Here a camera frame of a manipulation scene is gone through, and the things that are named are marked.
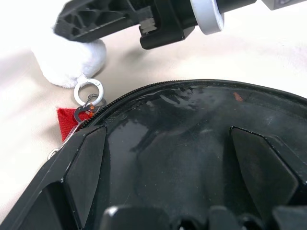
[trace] black zipper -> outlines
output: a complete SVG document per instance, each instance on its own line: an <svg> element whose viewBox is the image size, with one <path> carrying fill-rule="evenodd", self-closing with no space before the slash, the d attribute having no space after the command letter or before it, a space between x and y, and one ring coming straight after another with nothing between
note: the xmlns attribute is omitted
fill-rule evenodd
<svg viewBox="0 0 307 230"><path fill-rule="evenodd" d="M96 119L100 114L102 114L103 112L105 112L107 109L109 109L110 107L114 106L115 104L117 104L118 102L122 101L123 99L125 99L126 97L128 96L131 96L132 94L134 93L137 93L139 91L142 91L142 90L146 90L150 87L153 87L153 86L157 86L157 85L162 85L162 84L166 84L166 83L175 83L175 82L181 82L181 81L185 81L185 80L169 80L169 81L163 81L163 82L158 82L158 83L154 83L154 84L150 84L150 85L146 85L146 86L143 86L143 87L140 87L136 90L133 90L117 99L115 99L114 101L112 101L110 104L106 105L105 107L103 107L102 109L100 109L97 113L95 113L90 119L86 120L84 122L84 124L82 125L81 129L82 128L86 128L88 125L90 125L90 123Z"/></svg>

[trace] keyring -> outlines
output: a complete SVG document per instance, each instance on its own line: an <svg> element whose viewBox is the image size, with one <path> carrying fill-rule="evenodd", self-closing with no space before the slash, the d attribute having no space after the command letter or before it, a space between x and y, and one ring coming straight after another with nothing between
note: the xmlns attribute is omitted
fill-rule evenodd
<svg viewBox="0 0 307 230"><path fill-rule="evenodd" d="M93 106L96 106L99 104L99 102L104 97L104 87L102 86L101 82L96 79L79 78L78 83L73 91L73 96L79 105L84 106L86 103L80 99L79 89L82 88L84 85L88 85L88 84L93 84L97 86L99 90L99 95L97 99L91 103Z"/></svg>

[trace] red tag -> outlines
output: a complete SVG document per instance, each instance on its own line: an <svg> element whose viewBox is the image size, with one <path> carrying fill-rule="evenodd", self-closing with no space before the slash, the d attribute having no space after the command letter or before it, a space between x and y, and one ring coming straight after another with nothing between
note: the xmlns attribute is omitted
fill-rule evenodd
<svg viewBox="0 0 307 230"><path fill-rule="evenodd" d="M67 135L70 133L72 128L74 128L78 122L76 119L73 117L73 113L75 112L76 109L62 109L59 108L57 110L58 112L58 119L59 119L59 128L61 130L61 135L62 135L62 141L65 140ZM87 114L87 113L80 113L79 118L81 120L87 120L91 118L93 115Z"/></svg>

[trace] white tabletop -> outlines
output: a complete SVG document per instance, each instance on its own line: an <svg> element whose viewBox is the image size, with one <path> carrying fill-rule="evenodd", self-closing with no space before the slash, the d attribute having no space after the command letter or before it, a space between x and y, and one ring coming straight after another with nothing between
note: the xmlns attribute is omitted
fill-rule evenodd
<svg viewBox="0 0 307 230"><path fill-rule="evenodd" d="M49 22L54 17L52 6L62 3L1 3L7 10L0 15L0 222L61 144L56 109L78 106L73 90L44 78L30 51L31 36L39 33L44 17ZM226 13L221 33L204 36L196 28L183 42L149 51L141 48L138 27L132 27L103 39L107 64L96 79L108 102L147 84L178 79L243 81L307 97L306 22L307 2L270 11L258 1ZM83 98L89 92L92 88L84 89Z"/></svg>

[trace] orange spot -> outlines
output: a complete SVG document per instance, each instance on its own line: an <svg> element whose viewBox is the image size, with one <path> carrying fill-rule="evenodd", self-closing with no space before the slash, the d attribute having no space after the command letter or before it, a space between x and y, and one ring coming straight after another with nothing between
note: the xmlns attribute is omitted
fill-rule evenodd
<svg viewBox="0 0 307 230"><path fill-rule="evenodd" d="M237 92L234 92L234 96L235 96L235 99L236 99L238 102L242 102L242 101L243 101L242 97L241 97Z"/></svg>

